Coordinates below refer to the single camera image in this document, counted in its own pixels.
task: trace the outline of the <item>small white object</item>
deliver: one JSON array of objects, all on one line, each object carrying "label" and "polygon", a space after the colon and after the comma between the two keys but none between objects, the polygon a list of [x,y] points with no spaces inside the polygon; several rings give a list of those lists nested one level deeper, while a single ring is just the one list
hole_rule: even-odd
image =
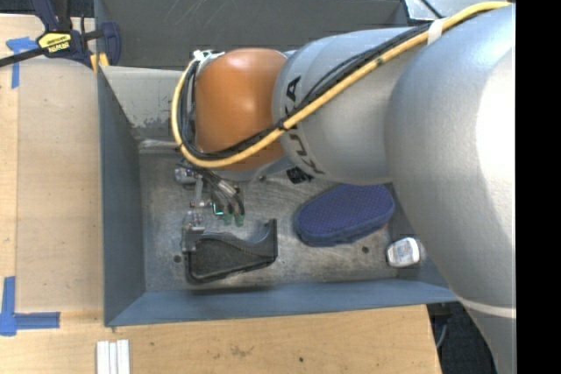
[{"label": "small white object", "polygon": [[442,36],[442,28],[445,18],[437,19],[429,27],[429,37],[427,38],[427,46],[430,46],[438,38]]},{"label": "small white object", "polygon": [[386,250],[387,263],[396,268],[416,264],[421,254],[419,244],[413,237],[405,237],[391,243]]},{"label": "small white object", "polygon": [[131,355],[128,340],[97,342],[96,374],[130,374]]}]

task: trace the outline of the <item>yellow cable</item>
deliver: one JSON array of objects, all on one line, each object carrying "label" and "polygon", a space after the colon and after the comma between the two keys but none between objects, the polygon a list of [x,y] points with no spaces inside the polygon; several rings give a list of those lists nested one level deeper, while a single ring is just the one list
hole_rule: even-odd
[{"label": "yellow cable", "polygon": [[[453,27],[454,25],[457,25],[460,22],[466,20],[470,16],[473,16],[474,14],[480,13],[482,11],[495,10],[497,8],[502,8],[508,5],[510,5],[509,2],[484,2],[482,4],[475,4],[470,7],[467,7],[464,10],[460,11],[459,13],[455,14],[454,16],[451,16],[444,20],[443,27],[442,27],[443,32]],[[428,37],[429,37],[428,31],[419,33],[413,38],[408,39],[407,41],[402,42],[401,44],[395,47],[392,47],[391,49],[383,53],[379,58],[369,61],[363,67],[357,69],[355,72],[353,72],[352,74],[341,80],[341,82],[336,84],[333,88],[325,92],[323,95],[316,98],[308,106],[304,107],[296,114],[294,114],[292,117],[287,119],[282,124],[283,127],[286,130],[289,130],[290,128],[295,126],[298,122],[305,119],[310,114],[313,114],[315,111],[321,108],[325,103],[333,99],[336,95],[339,95],[349,86],[351,86],[353,83],[360,80],[363,76],[372,72],[376,67],[390,61],[392,58],[395,58],[399,54],[404,53],[415,46],[418,46],[422,42],[426,41]],[[270,145],[272,142],[274,142],[276,139],[278,139],[280,136],[282,136],[282,134],[286,132],[286,130],[283,129],[275,129],[274,131],[266,135],[264,138],[262,138],[256,144],[246,148],[245,150],[241,151],[238,154],[234,154],[227,158],[222,158],[217,160],[207,160],[207,159],[197,158],[196,155],[189,152],[189,150],[183,144],[181,139],[181,134],[179,131],[179,124],[177,123],[177,107],[179,104],[181,91],[183,89],[183,85],[185,84],[187,73],[194,63],[195,60],[192,60],[187,66],[187,68],[181,74],[181,78],[177,83],[177,86],[175,87],[174,98],[172,100],[172,109],[171,109],[172,132],[174,134],[175,142],[177,142],[177,144],[180,146],[181,153],[183,154],[183,156],[187,161],[189,161],[191,164],[195,166],[199,166],[202,168],[220,168],[224,166],[229,166],[230,164],[235,164],[241,160],[249,158],[256,152],[259,152],[266,146]]]}]

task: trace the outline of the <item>bin floor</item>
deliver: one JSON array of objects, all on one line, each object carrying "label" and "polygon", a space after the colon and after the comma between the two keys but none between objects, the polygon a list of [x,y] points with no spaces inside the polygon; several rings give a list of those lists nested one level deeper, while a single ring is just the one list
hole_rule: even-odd
[{"label": "bin floor", "polygon": [[262,225],[274,218],[278,226],[279,255],[267,268],[239,273],[202,286],[187,282],[181,256],[181,226],[194,186],[175,182],[179,156],[168,153],[141,154],[140,179],[145,236],[147,291],[274,286],[297,282],[337,282],[358,279],[393,278],[397,271],[386,263],[390,243],[389,227],[355,243],[330,248],[312,248],[294,231],[295,211],[312,198],[337,184],[313,179],[293,184],[285,173],[264,180],[241,183],[245,197],[245,224],[224,224],[209,209],[205,227],[230,232],[244,239],[257,239]]}]

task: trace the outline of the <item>yellow clamp label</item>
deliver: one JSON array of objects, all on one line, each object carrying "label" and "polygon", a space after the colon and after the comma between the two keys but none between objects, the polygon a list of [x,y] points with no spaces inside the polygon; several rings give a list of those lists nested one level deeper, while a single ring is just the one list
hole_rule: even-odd
[{"label": "yellow clamp label", "polygon": [[69,33],[47,33],[37,40],[37,44],[49,53],[56,53],[70,48],[71,41],[72,36]]}]

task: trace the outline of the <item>blue tape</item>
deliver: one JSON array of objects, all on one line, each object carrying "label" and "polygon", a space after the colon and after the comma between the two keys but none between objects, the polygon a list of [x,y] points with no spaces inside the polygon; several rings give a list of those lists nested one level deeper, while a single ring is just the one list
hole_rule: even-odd
[{"label": "blue tape", "polygon": [[[37,43],[30,39],[29,37],[25,38],[15,38],[15,39],[8,39],[6,41],[6,45],[12,50],[14,53],[25,52],[27,50],[33,50],[37,48]],[[11,88],[15,89],[19,86],[19,63],[15,63],[11,70]]]},{"label": "blue tape", "polygon": [[4,279],[4,297],[2,298],[2,313],[0,313],[0,335],[14,336],[18,330],[37,328],[59,328],[60,312],[41,314],[16,314],[16,278],[11,276]]}]

